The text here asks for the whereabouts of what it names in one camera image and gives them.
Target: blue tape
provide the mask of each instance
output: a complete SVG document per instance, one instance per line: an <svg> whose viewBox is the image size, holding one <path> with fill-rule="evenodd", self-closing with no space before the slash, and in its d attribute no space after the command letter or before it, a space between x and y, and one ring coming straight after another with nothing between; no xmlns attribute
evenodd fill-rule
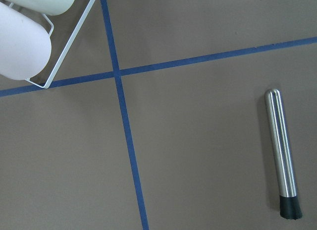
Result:
<svg viewBox="0 0 317 230"><path fill-rule="evenodd" d="M145 204L144 204L144 198L143 198L143 193L142 193L142 187L141 187L141 181L140 181L137 160L136 160L136 156L135 156L135 150L134 150L132 133L131 133L130 122L129 122L129 116L128 116L128 111L127 111L127 105L126 105L125 97L124 97L124 91L123 91L122 80L121 80L121 73L120 73L120 69L119 69L119 62L118 62L118 57L117 57L115 44L114 44L114 37L113 37L113 31L112 31L112 26L111 26L111 22L110 22L109 9L108 9L108 5L107 5L106 0L100 0L100 1L101 1L101 5L102 5L102 10L103 10L103 16L104 16L104 22L105 22L105 27L106 27L109 51L110 51L110 56L111 56L111 61L112 61L112 67L113 67L115 84L116 84L116 88L117 88L117 94L118 94L118 98L119 98L119 105L120 105L121 116L122 116L122 121L123 121L124 134L125 134L125 138L126 138L126 142L127 142L127 148L128 148L128 153L129 153L129 159L130 159L130 165L131 165L131 170L132 170L135 192L136 192L138 206L139 206L141 223L142 223L143 229L148 230L149 229L148 218L147 218L147 213L146 213Z"/></svg>
<svg viewBox="0 0 317 230"><path fill-rule="evenodd" d="M144 66L139 66L139 67L134 67L134 68L128 68L128 69L121 70L121 75L122 76L131 75L131 74L137 74L137 73L148 72L148 71L153 71L153 70L160 70L160 69L195 64L195 63L200 63L200 62L205 62L205 61L237 57L237 56L253 54L253 53L262 53L262 52L267 52L267 51L271 51L271 50L277 50L277 49L282 49L282 48L291 48L291 47L295 47L295 46L302 46L302 45L308 45L308 44L313 44L313 43L317 43L317 37L300 39L300 40L289 41L289 42L284 42L284 43L264 45L264 46L260 46L260 47L239 49L239 50L210 54L210 55L205 55L205 56L200 56L200 57L192 57L192 58L186 58L186 59L181 59L181 60L167 61L167 62L152 64L152 65L144 65Z"/></svg>
<svg viewBox="0 0 317 230"><path fill-rule="evenodd" d="M50 88L60 87L60 86L66 86L66 85L74 85L84 82L90 82L95 80L102 80L102 79L108 79L113 78L113 72L104 72L104 73L98 73L93 75L85 75L85 76L79 76L64 80L57 80L53 81L50 85ZM22 86L17 88L11 88L6 90L0 90L0 97L4 96L10 96L10 95L17 95L17 94L23 94L28 93L32 91L38 91L38 90L44 90L43 88L40 88L36 85L28 85L28 86Z"/></svg>

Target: white cylinder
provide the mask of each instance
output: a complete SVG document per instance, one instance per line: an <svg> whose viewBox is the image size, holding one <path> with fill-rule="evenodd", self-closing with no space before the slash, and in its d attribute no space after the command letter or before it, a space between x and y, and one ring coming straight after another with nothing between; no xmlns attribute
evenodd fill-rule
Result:
<svg viewBox="0 0 317 230"><path fill-rule="evenodd" d="M66 12L75 0L6 0L22 7L45 13L48 15L59 15Z"/></svg>
<svg viewBox="0 0 317 230"><path fill-rule="evenodd" d="M0 74L31 78L46 66L51 51L50 37L40 24L0 2Z"/></svg>

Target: black end cap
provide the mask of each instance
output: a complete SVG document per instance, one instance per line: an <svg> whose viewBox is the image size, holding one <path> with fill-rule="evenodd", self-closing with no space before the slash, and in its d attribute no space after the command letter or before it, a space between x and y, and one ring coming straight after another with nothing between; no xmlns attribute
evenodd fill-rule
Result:
<svg viewBox="0 0 317 230"><path fill-rule="evenodd" d="M300 219L303 214L297 196L279 197L280 215L285 219Z"/></svg>

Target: metal muddler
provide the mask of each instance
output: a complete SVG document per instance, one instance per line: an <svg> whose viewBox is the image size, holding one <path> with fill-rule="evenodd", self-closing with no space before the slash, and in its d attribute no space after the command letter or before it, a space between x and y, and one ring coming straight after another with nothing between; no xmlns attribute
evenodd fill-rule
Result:
<svg viewBox="0 0 317 230"><path fill-rule="evenodd" d="M291 150L280 91L277 89L266 91L265 102L279 186L280 215L286 219L300 219L302 212L297 198Z"/></svg>

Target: gray surface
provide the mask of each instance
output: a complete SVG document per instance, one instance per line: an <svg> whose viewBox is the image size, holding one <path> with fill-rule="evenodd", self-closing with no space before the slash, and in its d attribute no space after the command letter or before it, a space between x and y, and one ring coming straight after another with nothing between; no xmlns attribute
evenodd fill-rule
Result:
<svg viewBox="0 0 317 230"><path fill-rule="evenodd" d="M108 0L120 68L317 34L317 0Z"/></svg>
<svg viewBox="0 0 317 230"><path fill-rule="evenodd" d="M125 76L152 230L314 230L317 45ZM304 217L279 216L264 105L284 97Z"/></svg>
<svg viewBox="0 0 317 230"><path fill-rule="evenodd" d="M113 79L3 97L1 230L140 230Z"/></svg>
<svg viewBox="0 0 317 230"><path fill-rule="evenodd" d="M58 16L50 16L55 25L51 36L52 55L44 70L36 76L35 80L38 83L46 82L88 1L75 0L71 9L66 13ZM40 23L49 31L48 23L44 21L39 13L24 8L16 9ZM112 71L111 59L100 0L96 0L54 80L107 71ZM31 84L26 81L16 81L3 76L0 77L1 90L25 85Z"/></svg>

